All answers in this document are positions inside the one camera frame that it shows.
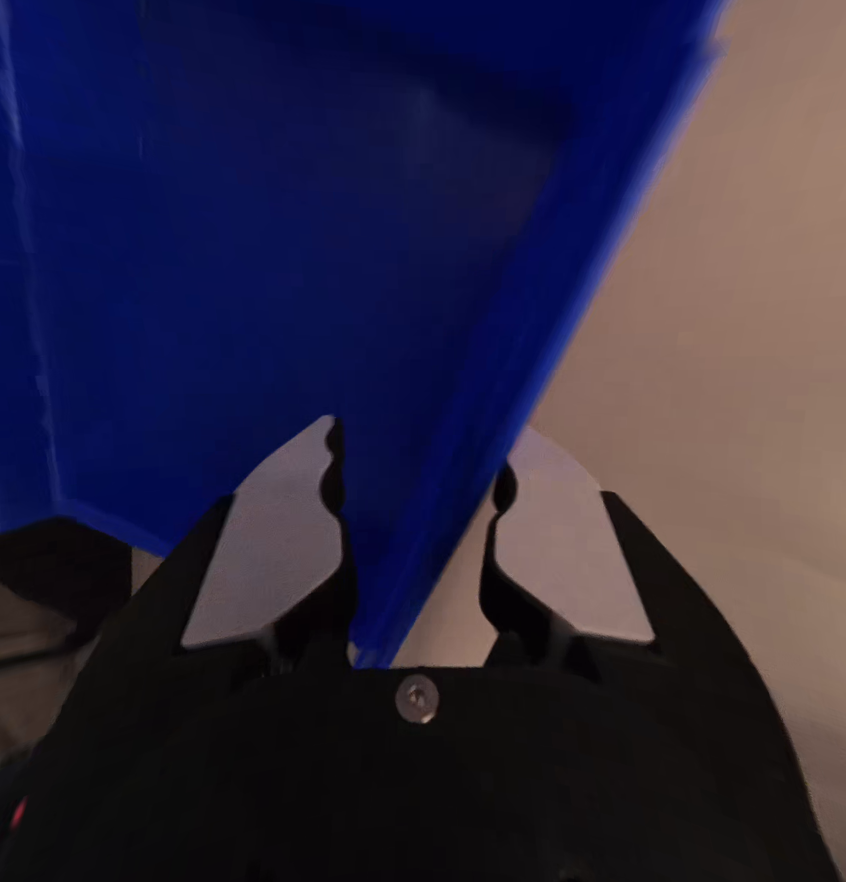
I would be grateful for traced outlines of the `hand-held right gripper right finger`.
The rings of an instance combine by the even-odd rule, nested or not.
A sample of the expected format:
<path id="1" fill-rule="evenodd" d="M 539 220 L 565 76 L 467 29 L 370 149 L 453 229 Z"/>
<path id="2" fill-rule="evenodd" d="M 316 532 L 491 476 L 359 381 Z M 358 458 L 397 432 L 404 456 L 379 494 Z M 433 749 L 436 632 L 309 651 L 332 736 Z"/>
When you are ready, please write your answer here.
<path id="1" fill-rule="evenodd" d="M 574 636 L 650 645 L 656 634 L 598 483 L 532 428 L 517 437 L 493 489 L 488 563 Z"/>

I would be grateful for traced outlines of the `blue plastic box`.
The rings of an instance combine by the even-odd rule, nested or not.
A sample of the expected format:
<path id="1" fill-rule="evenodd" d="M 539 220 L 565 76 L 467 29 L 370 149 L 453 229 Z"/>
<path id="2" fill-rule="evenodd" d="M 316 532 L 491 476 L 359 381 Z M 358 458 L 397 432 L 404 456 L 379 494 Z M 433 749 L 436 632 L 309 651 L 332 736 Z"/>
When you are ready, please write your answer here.
<path id="1" fill-rule="evenodd" d="M 0 2 L 0 533 L 165 556 L 334 414 L 387 666 L 725 6 Z"/>

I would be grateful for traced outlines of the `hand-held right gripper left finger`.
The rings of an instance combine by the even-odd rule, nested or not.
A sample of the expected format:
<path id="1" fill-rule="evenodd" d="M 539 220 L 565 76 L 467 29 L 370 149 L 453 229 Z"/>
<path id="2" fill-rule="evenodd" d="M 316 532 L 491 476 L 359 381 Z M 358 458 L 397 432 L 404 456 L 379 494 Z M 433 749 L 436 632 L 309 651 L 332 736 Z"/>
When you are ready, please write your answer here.
<path id="1" fill-rule="evenodd" d="M 209 560 L 181 647 L 299 628 L 316 604 L 346 633 L 358 599 L 342 509 L 344 432 L 324 415 L 241 481 Z"/>

